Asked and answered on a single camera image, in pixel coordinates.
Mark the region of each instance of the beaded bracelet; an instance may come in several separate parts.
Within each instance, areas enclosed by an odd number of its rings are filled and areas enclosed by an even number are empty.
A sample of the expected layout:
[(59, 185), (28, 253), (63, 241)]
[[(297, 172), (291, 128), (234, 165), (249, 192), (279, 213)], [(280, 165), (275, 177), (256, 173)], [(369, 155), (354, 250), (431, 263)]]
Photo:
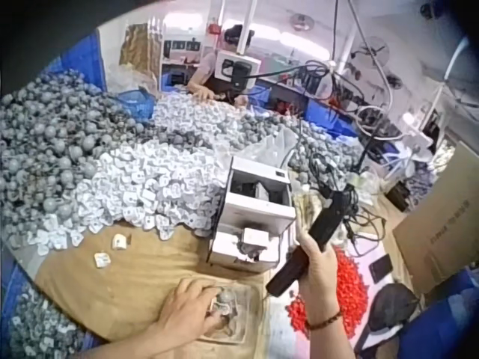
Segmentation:
[(343, 313), (341, 311), (337, 312), (334, 316), (331, 318), (325, 320), (324, 322), (321, 322), (320, 324), (315, 324), (315, 325), (310, 325), (308, 321), (306, 321), (306, 328), (309, 331), (315, 331), (317, 329), (323, 329), (327, 327), (328, 325), (336, 322), (339, 318), (343, 316)]

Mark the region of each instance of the workbench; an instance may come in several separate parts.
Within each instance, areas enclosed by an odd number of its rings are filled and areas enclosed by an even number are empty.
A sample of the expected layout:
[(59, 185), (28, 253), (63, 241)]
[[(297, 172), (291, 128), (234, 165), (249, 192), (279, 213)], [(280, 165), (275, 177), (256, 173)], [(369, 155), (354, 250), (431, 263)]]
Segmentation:
[[(387, 220), (383, 244), (391, 255), (394, 278), (412, 288), (392, 235), (405, 215), (385, 197), (380, 197), (372, 210)], [(116, 233), (131, 236), (127, 250), (111, 249)], [(284, 320), (284, 305), (291, 299), (262, 301), (270, 273), (251, 274), (208, 265), (207, 244), (184, 227), (177, 227), (174, 236), (162, 242), (154, 230), (144, 232), (118, 223), (96, 235), (88, 233), (78, 248), (50, 251), (47, 257), (39, 257), (31, 247), (13, 253), (21, 265), (28, 263), (24, 266), (28, 275), (62, 310), (107, 340), (123, 339), (154, 322), (162, 300), (181, 278), (208, 277), (219, 283), (236, 281), (256, 291), (252, 302), (255, 316), (249, 323), (246, 342), (241, 346), (195, 342), (177, 353), (188, 358), (291, 358), (284, 355), (297, 351), (304, 354), (298, 347), (305, 345), (304, 339), (298, 340), (302, 334), (294, 333)], [(101, 251), (110, 255), (112, 264), (97, 269), (94, 254)]]

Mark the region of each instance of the wooden table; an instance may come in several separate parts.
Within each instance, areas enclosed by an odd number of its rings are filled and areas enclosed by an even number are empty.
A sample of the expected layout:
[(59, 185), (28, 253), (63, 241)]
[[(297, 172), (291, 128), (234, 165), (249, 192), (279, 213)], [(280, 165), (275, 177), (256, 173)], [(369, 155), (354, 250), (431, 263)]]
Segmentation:
[[(374, 212), (385, 217), (384, 246), (391, 255), (393, 275), (412, 288), (392, 229), (404, 218), (385, 197)], [(111, 250), (114, 234), (132, 237), (126, 251)], [(78, 248), (54, 251), (41, 263), (34, 282), (69, 316), (107, 340), (119, 340), (141, 331), (157, 319), (162, 300), (183, 277), (208, 277), (220, 282), (250, 285), (257, 291), (255, 317), (250, 321), (242, 346), (195, 342), (175, 355), (185, 358), (271, 358), (266, 354), (268, 337), (284, 328), (269, 327), (269, 301), (264, 286), (269, 274), (249, 274), (205, 263), (205, 239), (178, 227), (173, 238), (159, 240), (156, 231), (144, 232), (128, 224), (107, 227), (97, 235), (87, 234)], [(104, 251), (112, 264), (97, 269), (94, 254)]]

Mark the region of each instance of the black handheld tool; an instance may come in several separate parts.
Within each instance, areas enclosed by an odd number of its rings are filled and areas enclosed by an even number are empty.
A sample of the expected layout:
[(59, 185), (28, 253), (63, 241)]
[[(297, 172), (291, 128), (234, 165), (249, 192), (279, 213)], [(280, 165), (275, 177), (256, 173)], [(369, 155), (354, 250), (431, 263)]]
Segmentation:
[[(309, 235), (313, 237), (321, 251), (324, 251), (326, 243), (343, 221), (345, 212), (349, 210), (352, 189), (350, 186), (347, 185), (344, 191), (332, 191), (330, 206), (323, 208), (309, 230)], [(266, 285), (266, 290), (273, 297), (279, 297), (305, 273), (308, 266), (308, 255), (301, 247), (297, 247), (283, 268)]]

